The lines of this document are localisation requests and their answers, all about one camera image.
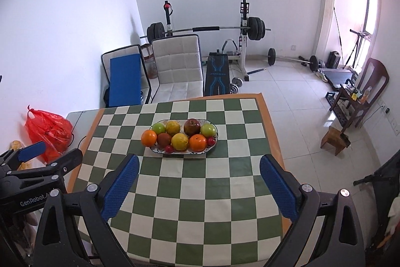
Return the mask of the small orange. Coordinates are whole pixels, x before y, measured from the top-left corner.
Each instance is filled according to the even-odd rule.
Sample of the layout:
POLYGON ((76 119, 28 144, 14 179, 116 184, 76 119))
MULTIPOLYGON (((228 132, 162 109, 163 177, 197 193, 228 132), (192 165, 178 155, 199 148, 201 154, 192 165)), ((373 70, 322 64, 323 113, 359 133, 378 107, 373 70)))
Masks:
POLYGON ((141 143, 145 147, 152 147, 157 142, 157 133, 151 129, 145 130, 141 135, 141 143))

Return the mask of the red cherry tomato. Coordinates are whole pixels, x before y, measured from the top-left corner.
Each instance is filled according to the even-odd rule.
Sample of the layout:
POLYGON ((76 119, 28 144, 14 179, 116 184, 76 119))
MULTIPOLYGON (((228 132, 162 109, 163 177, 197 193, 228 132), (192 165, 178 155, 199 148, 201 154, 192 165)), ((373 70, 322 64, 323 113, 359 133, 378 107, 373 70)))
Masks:
POLYGON ((173 151, 174 151, 173 146, 171 146, 171 145, 166 146, 166 148, 165 148, 166 153, 172 153, 173 151))
POLYGON ((216 139, 214 137, 210 137, 207 139, 207 145, 212 147, 216 144, 216 139))

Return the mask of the brown red round fruit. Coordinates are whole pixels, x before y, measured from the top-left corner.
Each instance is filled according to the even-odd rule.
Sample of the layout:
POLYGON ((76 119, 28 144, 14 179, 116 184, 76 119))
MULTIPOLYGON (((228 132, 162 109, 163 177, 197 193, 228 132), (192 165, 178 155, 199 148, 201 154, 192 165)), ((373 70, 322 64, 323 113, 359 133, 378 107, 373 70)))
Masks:
POLYGON ((172 140, 172 137, 168 133, 163 132, 157 136, 156 142, 159 147, 165 148, 166 146, 169 146, 171 144, 171 140, 172 140))

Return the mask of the green apple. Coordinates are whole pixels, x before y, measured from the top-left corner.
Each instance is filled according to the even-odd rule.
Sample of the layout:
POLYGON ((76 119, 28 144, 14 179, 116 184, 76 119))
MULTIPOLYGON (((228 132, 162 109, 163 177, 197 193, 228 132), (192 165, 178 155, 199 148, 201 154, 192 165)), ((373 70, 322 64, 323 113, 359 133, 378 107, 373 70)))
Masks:
POLYGON ((156 133, 156 135, 166 132, 166 127, 162 122, 155 123, 151 129, 156 133))
POLYGON ((213 138, 217 134, 216 127, 211 123, 205 123, 200 128, 201 134, 206 138, 213 138))

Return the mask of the large yellow lemon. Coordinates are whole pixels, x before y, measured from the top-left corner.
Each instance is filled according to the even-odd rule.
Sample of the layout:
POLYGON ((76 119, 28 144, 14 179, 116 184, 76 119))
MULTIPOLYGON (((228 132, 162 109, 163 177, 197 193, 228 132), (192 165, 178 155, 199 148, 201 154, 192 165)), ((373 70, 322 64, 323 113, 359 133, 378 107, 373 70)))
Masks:
POLYGON ((185 151, 189 147, 189 138, 184 133, 177 133, 171 138, 171 145, 174 150, 185 151))

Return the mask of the large orange tangerine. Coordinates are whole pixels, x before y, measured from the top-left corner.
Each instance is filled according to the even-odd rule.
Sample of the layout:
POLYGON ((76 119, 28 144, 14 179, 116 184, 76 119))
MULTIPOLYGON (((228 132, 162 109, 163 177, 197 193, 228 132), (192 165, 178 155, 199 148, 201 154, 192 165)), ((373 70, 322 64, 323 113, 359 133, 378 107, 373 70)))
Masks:
POLYGON ((192 152, 203 152, 207 146, 207 138, 200 133, 191 136, 189 139, 189 148, 192 152))

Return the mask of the red plastic bag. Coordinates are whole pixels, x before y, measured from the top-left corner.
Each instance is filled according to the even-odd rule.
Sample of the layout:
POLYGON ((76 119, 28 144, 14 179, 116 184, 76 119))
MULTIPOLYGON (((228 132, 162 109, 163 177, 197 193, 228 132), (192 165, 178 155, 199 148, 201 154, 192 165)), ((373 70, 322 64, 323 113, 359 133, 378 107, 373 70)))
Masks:
POLYGON ((25 128, 32 143, 44 142, 43 161, 52 163, 61 157, 73 140, 73 126, 64 117, 27 107, 25 128))

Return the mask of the small wooden stool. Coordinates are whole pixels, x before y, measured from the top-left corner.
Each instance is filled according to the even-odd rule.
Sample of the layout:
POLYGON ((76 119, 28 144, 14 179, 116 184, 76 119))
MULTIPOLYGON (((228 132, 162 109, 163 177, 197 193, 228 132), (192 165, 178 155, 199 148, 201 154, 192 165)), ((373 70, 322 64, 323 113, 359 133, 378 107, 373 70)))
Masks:
POLYGON ((337 156, 345 148, 350 146, 351 141, 346 134, 332 126, 329 126, 327 133, 321 139, 320 148, 323 148, 326 144, 335 148, 335 156, 337 156))

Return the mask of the green white checkered tablecloth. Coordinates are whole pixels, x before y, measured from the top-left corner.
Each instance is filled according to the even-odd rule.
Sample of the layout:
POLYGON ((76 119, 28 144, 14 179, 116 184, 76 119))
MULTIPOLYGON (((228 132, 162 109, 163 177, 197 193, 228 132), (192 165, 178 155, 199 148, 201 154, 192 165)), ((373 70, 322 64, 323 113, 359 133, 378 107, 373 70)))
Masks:
POLYGON ((95 114, 84 141, 75 191, 100 182, 126 154, 140 172, 109 226, 139 262, 168 266, 261 266, 287 229, 260 176, 263 155, 281 158, 261 94, 107 108, 95 114), (212 123, 208 152, 164 155, 141 143, 160 121, 212 123))

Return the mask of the small yellow lemon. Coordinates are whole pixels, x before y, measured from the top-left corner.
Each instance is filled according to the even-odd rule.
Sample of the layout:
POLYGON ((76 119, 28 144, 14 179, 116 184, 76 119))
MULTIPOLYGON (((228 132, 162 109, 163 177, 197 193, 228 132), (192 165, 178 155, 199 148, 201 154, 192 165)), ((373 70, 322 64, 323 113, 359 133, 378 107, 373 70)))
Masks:
POLYGON ((166 122, 166 125, 165 125, 165 131, 171 136, 174 136, 177 133, 180 133, 180 128, 181 128, 181 126, 178 121, 170 120, 170 121, 166 122))

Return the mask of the blue foam pad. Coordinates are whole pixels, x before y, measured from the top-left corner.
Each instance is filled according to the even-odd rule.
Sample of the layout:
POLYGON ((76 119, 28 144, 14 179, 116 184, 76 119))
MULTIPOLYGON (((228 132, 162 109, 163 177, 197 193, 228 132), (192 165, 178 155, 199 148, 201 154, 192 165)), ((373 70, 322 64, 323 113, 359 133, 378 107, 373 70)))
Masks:
POLYGON ((141 104, 140 54, 130 54, 110 60, 109 106, 141 104))

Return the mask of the dark red apple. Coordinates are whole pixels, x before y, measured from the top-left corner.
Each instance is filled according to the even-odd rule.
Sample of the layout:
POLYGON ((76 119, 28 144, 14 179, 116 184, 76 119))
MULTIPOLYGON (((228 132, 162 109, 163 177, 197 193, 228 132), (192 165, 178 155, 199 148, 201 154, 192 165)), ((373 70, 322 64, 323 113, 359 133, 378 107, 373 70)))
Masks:
POLYGON ((201 124, 197 119, 188 119, 184 124, 184 132, 188 137, 199 134, 201 131, 201 124))

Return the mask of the black treadmill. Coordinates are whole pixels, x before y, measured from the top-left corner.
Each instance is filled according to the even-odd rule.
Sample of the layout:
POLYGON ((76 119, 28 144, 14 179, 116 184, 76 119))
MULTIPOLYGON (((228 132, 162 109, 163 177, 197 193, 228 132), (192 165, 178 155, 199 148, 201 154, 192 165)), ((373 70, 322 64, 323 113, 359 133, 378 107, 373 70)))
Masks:
POLYGON ((321 72, 334 91, 338 91, 341 84, 345 84, 347 80, 355 81, 357 79, 357 73, 349 69, 322 68, 321 72))

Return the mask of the small dumbbell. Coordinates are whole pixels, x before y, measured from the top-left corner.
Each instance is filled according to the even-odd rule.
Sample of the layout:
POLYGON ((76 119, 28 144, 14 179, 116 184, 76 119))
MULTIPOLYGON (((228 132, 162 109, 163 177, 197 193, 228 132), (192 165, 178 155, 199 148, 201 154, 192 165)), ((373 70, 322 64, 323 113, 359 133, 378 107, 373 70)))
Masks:
POLYGON ((230 92, 232 94, 237 94, 242 86, 243 80, 239 77, 234 77, 230 83, 230 92))

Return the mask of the barbell on floor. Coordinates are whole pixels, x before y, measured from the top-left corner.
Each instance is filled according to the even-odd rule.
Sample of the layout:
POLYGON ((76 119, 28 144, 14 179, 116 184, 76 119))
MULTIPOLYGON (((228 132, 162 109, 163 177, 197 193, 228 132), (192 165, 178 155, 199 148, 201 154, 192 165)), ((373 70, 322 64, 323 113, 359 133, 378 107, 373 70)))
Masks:
POLYGON ((301 64, 306 64, 310 68, 312 72, 316 72, 319 69, 319 60, 316 56, 311 56, 309 60, 306 59, 299 59, 299 58, 289 58, 289 57, 281 57, 277 56, 277 53, 274 48, 270 48, 267 54, 267 62, 269 66, 273 66, 276 60, 285 60, 285 61, 292 61, 298 62, 301 64))

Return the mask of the black blue bench pad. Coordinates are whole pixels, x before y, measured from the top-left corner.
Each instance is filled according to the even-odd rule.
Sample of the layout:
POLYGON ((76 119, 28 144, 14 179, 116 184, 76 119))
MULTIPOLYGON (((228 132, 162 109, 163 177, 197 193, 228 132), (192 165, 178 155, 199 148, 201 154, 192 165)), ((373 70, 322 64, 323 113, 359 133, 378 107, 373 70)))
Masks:
POLYGON ((204 96, 230 94, 229 58, 226 54, 210 52, 207 59, 204 96))

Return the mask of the dark wooden chair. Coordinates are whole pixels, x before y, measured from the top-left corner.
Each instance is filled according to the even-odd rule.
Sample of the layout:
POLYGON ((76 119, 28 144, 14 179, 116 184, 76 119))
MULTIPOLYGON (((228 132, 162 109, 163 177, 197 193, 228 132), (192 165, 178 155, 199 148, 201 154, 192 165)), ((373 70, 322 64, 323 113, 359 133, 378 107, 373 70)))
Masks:
POLYGON ((362 120, 389 84, 386 66, 377 59, 369 58, 353 88, 341 84, 338 94, 330 100, 330 108, 345 132, 352 124, 360 126, 362 120))

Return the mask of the white padded chair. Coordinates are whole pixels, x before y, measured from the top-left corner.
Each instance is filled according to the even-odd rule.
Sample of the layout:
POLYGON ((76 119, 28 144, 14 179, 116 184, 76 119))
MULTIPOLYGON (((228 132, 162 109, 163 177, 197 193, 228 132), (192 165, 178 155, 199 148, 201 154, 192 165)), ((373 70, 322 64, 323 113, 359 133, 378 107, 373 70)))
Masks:
POLYGON ((159 80, 154 103, 204 95, 201 48, 196 34, 154 40, 152 50, 159 80))

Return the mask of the weight bench rack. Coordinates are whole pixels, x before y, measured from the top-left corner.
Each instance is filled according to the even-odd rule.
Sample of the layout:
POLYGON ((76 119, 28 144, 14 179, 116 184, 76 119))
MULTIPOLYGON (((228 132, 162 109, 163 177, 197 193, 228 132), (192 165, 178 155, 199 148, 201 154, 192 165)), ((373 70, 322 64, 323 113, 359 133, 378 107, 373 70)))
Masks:
MULTIPOLYGON (((173 30, 172 24, 170 21, 170 16, 171 13, 173 12, 172 6, 168 1, 165 1, 164 6, 165 10, 165 17, 167 21, 167 30, 170 31, 173 30)), ((247 25, 247 19, 249 18, 249 12, 250 12, 250 4, 247 2, 247 0, 242 0, 240 4, 240 14, 241 14, 241 21, 240 21, 240 27, 244 27, 247 25)), ((245 63, 246 63, 246 51, 247 51, 247 45, 248 45, 248 40, 249 38, 244 35, 243 33, 239 33, 239 67, 241 70, 241 73, 243 75, 244 81, 249 81, 249 74, 246 71, 245 68, 245 63)))

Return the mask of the barbell on rack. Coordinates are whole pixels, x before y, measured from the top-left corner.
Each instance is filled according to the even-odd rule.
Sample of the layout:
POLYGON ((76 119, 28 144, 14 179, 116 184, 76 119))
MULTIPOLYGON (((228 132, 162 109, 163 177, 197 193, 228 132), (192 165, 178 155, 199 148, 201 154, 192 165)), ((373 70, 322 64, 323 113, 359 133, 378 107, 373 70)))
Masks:
POLYGON ((240 30, 241 33, 246 35, 250 40, 259 41, 265 37, 267 31, 271 31, 271 29, 267 29, 265 27, 265 22, 258 17, 249 17, 247 19, 247 25, 244 27, 219 27, 219 26, 208 26, 208 27, 192 27, 187 29, 178 29, 178 30, 170 30, 166 31, 164 29, 164 25, 161 22, 151 24, 144 36, 141 36, 141 39, 147 38, 151 43, 155 39, 161 39, 163 37, 167 37, 168 35, 172 36, 174 33, 183 33, 183 32, 211 32, 211 31, 221 31, 221 30, 240 30))

